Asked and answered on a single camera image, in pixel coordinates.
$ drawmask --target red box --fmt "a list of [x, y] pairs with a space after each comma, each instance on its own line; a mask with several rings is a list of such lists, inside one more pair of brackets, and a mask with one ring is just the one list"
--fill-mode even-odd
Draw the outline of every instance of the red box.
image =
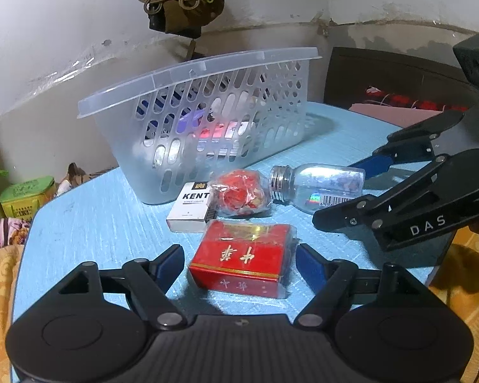
[[295, 229], [213, 220], [189, 270], [198, 286], [234, 294], [285, 298], [281, 280]]

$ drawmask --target plastic basket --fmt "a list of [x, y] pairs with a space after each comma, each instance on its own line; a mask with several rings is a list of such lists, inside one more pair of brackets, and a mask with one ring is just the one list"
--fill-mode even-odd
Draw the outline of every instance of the plastic basket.
[[314, 47], [207, 57], [138, 76], [78, 103], [94, 115], [138, 198], [245, 167], [302, 140]]

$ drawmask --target plastic wrap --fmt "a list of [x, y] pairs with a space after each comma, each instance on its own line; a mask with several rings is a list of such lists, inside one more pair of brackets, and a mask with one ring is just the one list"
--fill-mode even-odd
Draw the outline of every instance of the plastic wrap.
[[213, 220], [189, 270], [201, 288], [285, 298], [284, 277], [295, 237], [291, 225]]
[[259, 171], [238, 169], [211, 181], [220, 216], [247, 216], [270, 209], [268, 179]]

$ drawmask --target blue table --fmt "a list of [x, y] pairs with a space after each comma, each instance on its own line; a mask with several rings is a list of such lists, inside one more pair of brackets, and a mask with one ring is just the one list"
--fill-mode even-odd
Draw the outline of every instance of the blue table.
[[[295, 147], [251, 166], [269, 174], [274, 165], [298, 166], [307, 162], [348, 165], [386, 142], [398, 128], [343, 109], [310, 102], [308, 131]], [[369, 180], [365, 191], [381, 194], [422, 164], [411, 164]], [[64, 194], [44, 206], [34, 218], [17, 281], [13, 318], [18, 318], [48, 289], [86, 260], [102, 269], [120, 267], [133, 258], [153, 259], [170, 245], [181, 244], [186, 264], [200, 241], [198, 233], [172, 233], [165, 218], [171, 204], [149, 206], [137, 200], [122, 171], [116, 169]], [[449, 237], [384, 254], [371, 237], [364, 242], [342, 233], [317, 231], [312, 217], [292, 206], [276, 205], [271, 217], [261, 222], [291, 223], [302, 242], [327, 259], [343, 258], [361, 268], [381, 268], [392, 261], [408, 267], [425, 282], [445, 252]], [[312, 292], [291, 265], [289, 297], [274, 300], [203, 291], [184, 271], [167, 295], [188, 313], [259, 314], [287, 313], [291, 320], [312, 298]], [[107, 300], [126, 306], [125, 299], [106, 295]]]

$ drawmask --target glass bottle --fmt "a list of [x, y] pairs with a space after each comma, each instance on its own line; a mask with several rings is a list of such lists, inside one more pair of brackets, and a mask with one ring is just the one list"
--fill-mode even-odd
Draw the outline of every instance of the glass bottle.
[[295, 169], [275, 165], [270, 172], [273, 200], [308, 213], [362, 195], [365, 170], [326, 164], [303, 164]]

